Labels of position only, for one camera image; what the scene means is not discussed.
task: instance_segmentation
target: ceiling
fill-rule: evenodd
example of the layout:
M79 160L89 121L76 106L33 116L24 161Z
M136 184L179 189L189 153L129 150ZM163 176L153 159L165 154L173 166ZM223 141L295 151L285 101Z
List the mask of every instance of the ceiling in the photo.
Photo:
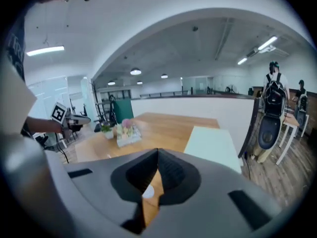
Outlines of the ceiling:
M282 51L256 54L241 67L263 60L281 60L292 54L299 43L272 27L241 19L209 18L188 21L164 29L120 55L97 77L96 87L107 87L110 80L114 80L116 86L135 84L154 72L168 73L173 65L179 63L216 61L219 64L238 66L237 62L241 58L273 35L278 37L273 45ZM134 67L139 68L142 74L130 75L130 70Z
M198 18L207 19L188 21ZM192 32L193 26L199 30ZM283 33L301 33L296 40L304 39L302 28L283 0L56 0L28 11L26 51L56 45L64 45L65 51L25 56L24 70L26 78L39 75L33 81L87 74L100 87L111 79L126 85L181 63L217 60L236 66L272 34L280 37L279 48L291 51L296 42ZM131 77L134 66L141 76Z

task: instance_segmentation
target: black bag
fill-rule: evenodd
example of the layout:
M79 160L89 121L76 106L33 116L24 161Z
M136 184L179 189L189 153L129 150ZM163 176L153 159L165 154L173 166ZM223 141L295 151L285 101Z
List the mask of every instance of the black bag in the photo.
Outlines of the black bag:
M279 117L283 111L283 99L286 97L283 85L280 82L281 73L278 73L276 81L272 81L269 74L266 77L268 83L264 96L264 112L268 115Z

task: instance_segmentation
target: backpack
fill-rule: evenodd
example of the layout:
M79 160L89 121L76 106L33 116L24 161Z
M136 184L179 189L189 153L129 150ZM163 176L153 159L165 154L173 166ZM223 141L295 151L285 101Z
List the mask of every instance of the backpack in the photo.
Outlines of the backpack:
M281 116L283 112L283 104L285 103L286 93L280 82L281 73L278 73L276 80L271 80L269 74L266 75L268 83L266 85L264 103L266 114L272 116Z
M298 99L298 108L299 110L306 111L308 106L308 97L307 97L307 91L305 90L305 93L301 94L301 96Z

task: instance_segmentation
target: white table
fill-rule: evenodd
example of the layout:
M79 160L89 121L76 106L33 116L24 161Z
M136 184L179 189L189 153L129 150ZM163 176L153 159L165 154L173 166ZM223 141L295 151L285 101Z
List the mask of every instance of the white table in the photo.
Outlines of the white table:
M184 153L217 162L242 173L228 130L194 126Z
M295 112L295 111L294 111L293 109L291 109L291 108L285 108L285 110L292 111L293 113ZM305 130L306 130L307 123L308 123L308 119L309 119L309 115L306 114L305 125L304 125L304 128L303 128L301 137L303 137L304 132L305 132Z
M285 149L284 151L282 152L282 155L278 158L276 164L279 165L281 163L281 161L283 160L284 156L286 155L287 153L287 150L289 149L292 141L293 141L293 138L295 137L296 135L296 132L297 132L297 128L299 127L299 123L296 121L295 117L292 115L292 114L287 114L287 117L285 118L283 124L285 124L287 127L286 127L286 130L284 132L284 135L282 137L282 141L280 142L279 144L279 148L282 147L284 141L285 141L285 138L286 138L286 135L288 133L288 129L289 127L293 128L292 130L292 133L291 133L291 136L290 138L288 139L288 142L285 146Z
M301 137L303 137L304 132L305 132L305 130L306 130L306 126L307 126L307 123L308 123L308 119L309 119L309 115L308 115L308 114L306 114L305 125L304 125L304 128L303 128L303 131L302 131L302 135L301 135Z

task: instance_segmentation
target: light green board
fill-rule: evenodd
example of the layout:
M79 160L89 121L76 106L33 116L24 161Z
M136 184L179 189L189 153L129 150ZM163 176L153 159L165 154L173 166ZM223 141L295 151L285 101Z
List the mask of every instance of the light green board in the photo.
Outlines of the light green board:
M228 130L194 126L185 153L220 163L242 173Z

